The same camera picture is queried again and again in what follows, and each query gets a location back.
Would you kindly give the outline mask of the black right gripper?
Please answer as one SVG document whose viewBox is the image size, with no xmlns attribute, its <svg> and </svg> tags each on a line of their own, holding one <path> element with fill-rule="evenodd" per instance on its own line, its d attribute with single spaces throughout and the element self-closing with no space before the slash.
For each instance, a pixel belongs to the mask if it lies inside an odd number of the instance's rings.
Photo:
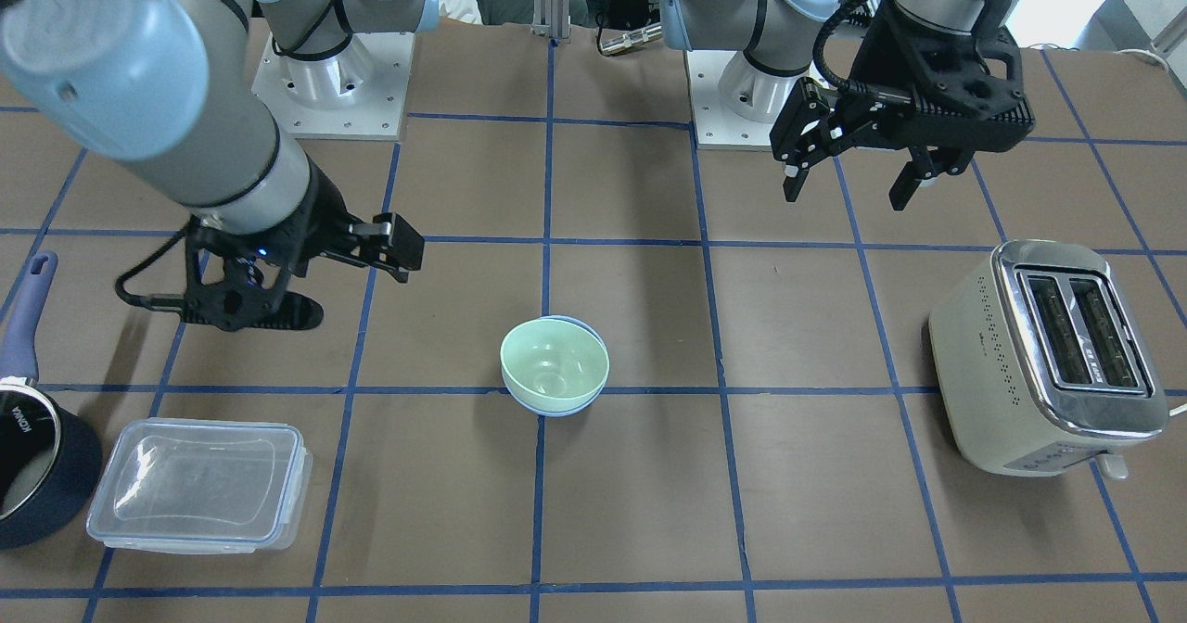
<svg viewBox="0 0 1187 623">
<path fill-rule="evenodd" d="M 317 166 L 301 203 L 262 233 L 229 234 L 191 218 L 182 319 L 223 331 L 305 331 L 324 319 L 320 303 L 288 290 L 315 258 L 372 267 L 398 284 L 421 269 L 427 240 L 398 212 L 364 222 L 348 212 L 338 187 Z"/>
</svg>

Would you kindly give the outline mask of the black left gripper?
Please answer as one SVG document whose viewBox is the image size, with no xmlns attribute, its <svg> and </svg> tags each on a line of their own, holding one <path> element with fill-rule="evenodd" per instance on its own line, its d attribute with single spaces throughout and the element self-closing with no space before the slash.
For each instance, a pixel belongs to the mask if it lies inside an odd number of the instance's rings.
<svg viewBox="0 0 1187 623">
<path fill-rule="evenodd" d="M 904 210 L 937 172 L 960 172 L 976 151 L 1026 140 L 1036 116 L 1004 26 L 1009 2 L 976 0 L 971 31 L 948 34 L 886 1 L 844 77 L 827 65 L 825 45 L 855 2 L 837 9 L 812 44 L 820 81 L 793 87 L 769 133 L 785 201 L 798 201 L 814 164 L 845 150 L 909 150 L 887 192 L 893 210 Z"/>
</svg>

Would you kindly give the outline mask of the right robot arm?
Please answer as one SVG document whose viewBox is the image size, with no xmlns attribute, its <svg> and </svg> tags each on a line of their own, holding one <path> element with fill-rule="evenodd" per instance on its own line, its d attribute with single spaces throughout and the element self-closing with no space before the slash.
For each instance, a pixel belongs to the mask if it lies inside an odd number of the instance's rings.
<svg viewBox="0 0 1187 623">
<path fill-rule="evenodd" d="M 131 306 L 190 324 L 311 330 L 313 299 L 288 290 L 315 258 L 404 284 L 425 239 L 398 212 L 370 221 L 241 80 L 250 12 L 280 57 L 338 65 L 358 34 L 427 32 L 440 0 L 4 0 L 4 75 L 72 141 L 113 159 L 186 212 L 185 290 Z"/>
</svg>

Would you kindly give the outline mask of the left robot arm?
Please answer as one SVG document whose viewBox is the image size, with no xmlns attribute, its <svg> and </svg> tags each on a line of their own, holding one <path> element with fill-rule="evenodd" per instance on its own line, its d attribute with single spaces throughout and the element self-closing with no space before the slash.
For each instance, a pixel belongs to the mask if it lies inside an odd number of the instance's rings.
<svg viewBox="0 0 1187 623">
<path fill-rule="evenodd" d="M 906 150 L 890 187 L 961 174 L 1036 125 L 1007 19 L 1017 0 L 658 0 L 671 49 L 734 50 L 747 72 L 789 82 L 769 146 L 785 201 L 810 169 L 852 148 Z"/>
</svg>

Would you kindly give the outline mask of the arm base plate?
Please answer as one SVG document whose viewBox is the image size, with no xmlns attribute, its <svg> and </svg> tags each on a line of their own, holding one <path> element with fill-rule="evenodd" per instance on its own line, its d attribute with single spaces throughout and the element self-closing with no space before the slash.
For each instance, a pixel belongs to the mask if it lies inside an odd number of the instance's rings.
<svg viewBox="0 0 1187 623">
<path fill-rule="evenodd" d="M 250 91 L 296 140 L 396 142 L 415 34 L 353 34 L 325 61 L 297 61 L 264 47 Z"/>
<path fill-rule="evenodd" d="M 792 87 L 818 74 L 810 49 L 796 56 L 798 72 L 792 75 L 755 66 L 743 47 L 686 50 L 683 56 L 696 141 L 707 150 L 772 151 L 772 126 Z"/>
</svg>

